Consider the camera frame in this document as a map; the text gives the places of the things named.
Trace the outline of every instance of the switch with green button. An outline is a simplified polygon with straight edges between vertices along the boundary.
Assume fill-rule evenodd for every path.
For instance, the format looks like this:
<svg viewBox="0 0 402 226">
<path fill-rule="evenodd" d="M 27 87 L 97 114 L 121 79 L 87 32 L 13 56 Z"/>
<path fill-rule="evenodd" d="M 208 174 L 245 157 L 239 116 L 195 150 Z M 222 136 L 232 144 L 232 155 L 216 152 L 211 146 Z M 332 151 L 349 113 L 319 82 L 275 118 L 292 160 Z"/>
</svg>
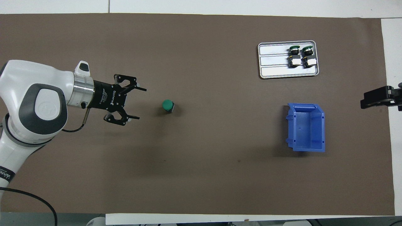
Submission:
<svg viewBox="0 0 402 226">
<path fill-rule="evenodd" d="M 165 111 L 167 111 L 167 112 L 173 112 L 174 103 L 173 103 L 173 101 L 167 99 L 167 100 L 164 100 L 164 101 L 163 101 L 162 107 L 163 107 L 163 109 L 164 109 Z"/>
</svg>

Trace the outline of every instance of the gray floor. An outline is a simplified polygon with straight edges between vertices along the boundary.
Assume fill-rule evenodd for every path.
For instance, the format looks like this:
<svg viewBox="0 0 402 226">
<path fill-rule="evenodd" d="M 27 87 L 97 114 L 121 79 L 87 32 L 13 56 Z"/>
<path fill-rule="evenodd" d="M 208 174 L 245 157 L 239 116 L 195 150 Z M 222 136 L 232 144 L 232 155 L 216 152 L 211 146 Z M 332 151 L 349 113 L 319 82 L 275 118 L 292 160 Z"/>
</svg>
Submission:
<svg viewBox="0 0 402 226">
<path fill-rule="evenodd" d="M 93 218 L 104 214 L 57 214 L 59 226 L 86 226 Z M 370 217 L 370 218 L 335 218 L 310 220 L 313 226 L 389 226 L 402 220 L 402 216 Z M 282 226 L 286 221 L 233 222 L 236 226 Z M 0 226 L 51 226 L 54 224 L 51 213 L 1 213 Z M 402 222 L 393 226 L 402 226 Z"/>
</svg>

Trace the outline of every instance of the white table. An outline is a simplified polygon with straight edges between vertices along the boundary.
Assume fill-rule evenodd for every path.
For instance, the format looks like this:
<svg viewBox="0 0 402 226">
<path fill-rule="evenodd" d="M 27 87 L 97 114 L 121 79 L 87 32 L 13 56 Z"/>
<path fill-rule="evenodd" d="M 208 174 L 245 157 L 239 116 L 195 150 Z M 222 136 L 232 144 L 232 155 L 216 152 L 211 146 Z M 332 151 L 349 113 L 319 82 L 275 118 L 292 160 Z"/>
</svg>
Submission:
<svg viewBox="0 0 402 226">
<path fill-rule="evenodd" d="M 366 0 L 0 0 L 1 14 L 23 13 L 180 13 L 266 16 L 316 16 L 382 18 L 387 85 L 402 82 L 402 1 Z M 394 176 L 395 215 L 402 216 L 402 112 L 389 108 Z M 205 214 L 107 214 L 107 224 L 159 224 L 291 220 L 362 216 L 205 215 Z"/>
</svg>

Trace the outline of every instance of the black label band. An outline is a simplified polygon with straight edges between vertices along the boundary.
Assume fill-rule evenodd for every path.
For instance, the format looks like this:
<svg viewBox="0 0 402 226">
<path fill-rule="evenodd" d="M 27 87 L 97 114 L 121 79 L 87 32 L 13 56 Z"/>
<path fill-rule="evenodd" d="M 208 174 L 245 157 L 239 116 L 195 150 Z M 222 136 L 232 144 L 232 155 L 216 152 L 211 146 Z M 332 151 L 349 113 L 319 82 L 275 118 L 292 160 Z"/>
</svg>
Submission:
<svg viewBox="0 0 402 226">
<path fill-rule="evenodd" d="M 11 170 L 9 170 L 7 168 L 0 166 L 0 178 L 3 178 L 6 181 L 10 182 L 14 176 L 15 176 L 14 172 L 12 172 Z"/>
</svg>

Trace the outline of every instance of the green push button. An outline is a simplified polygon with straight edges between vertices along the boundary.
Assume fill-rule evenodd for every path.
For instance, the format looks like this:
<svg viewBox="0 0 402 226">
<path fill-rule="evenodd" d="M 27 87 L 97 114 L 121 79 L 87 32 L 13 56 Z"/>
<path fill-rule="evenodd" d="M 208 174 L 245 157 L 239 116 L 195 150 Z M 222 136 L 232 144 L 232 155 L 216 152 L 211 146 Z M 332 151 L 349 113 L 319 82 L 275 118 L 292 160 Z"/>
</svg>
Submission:
<svg viewBox="0 0 402 226">
<path fill-rule="evenodd" d="M 171 100 L 164 100 L 162 103 L 163 109 L 170 111 L 173 108 L 173 102 Z"/>
</svg>

